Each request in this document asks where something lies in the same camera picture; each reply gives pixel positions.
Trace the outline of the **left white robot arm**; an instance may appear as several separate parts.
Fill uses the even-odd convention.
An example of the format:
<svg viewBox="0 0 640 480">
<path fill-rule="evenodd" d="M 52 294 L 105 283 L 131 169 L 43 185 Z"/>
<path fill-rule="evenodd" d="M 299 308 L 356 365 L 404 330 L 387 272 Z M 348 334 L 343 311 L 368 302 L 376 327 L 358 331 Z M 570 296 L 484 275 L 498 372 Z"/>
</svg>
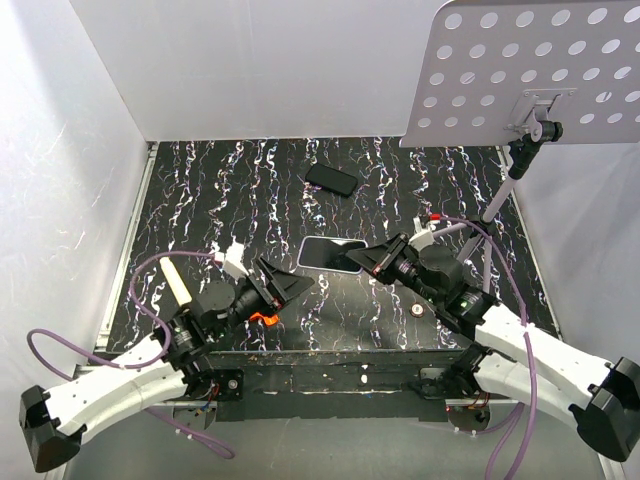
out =
<svg viewBox="0 0 640 480">
<path fill-rule="evenodd" d="M 205 357 L 225 349 L 247 321 L 277 323 L 279 312 L 314 284 L 263 258 L 252 272 L 240 256 L 213 254 L 234 281 L 212 282 L 195 295 L 172 262 L 177 255 L 154 257 L 178 304 L 171 319 L 156 318 L 151 334 L 113 360 L 97 358 L 96 368 L 77 379 L 22 393 L 19 425 L 36 472 L 60 467 L 103 430 L 159 402 L 225 395 L 228 378 L 205 366 Z"/>
</svg>

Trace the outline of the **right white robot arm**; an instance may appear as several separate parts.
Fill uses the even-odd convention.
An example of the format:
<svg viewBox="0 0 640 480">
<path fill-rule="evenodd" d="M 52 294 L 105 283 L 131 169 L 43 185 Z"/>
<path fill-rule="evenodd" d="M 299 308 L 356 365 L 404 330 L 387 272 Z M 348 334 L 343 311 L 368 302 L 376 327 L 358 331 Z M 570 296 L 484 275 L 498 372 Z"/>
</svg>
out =
<svg viewBox="0 0 640 480">
<path fill-rule="evenodd" d="M 347 258 L 383 284 L 400 283 L 430 303 L 451 332 L 470 340 L 450 373 L 464 397 L 509 397 L 575 428 L 600 455 L 624 462 L 639 442 L 639 366 L 581 351 L 524 323 L 497 298 L 468 283 L 444 246 L 416 250 L 404 235 Z"/>
</svg>

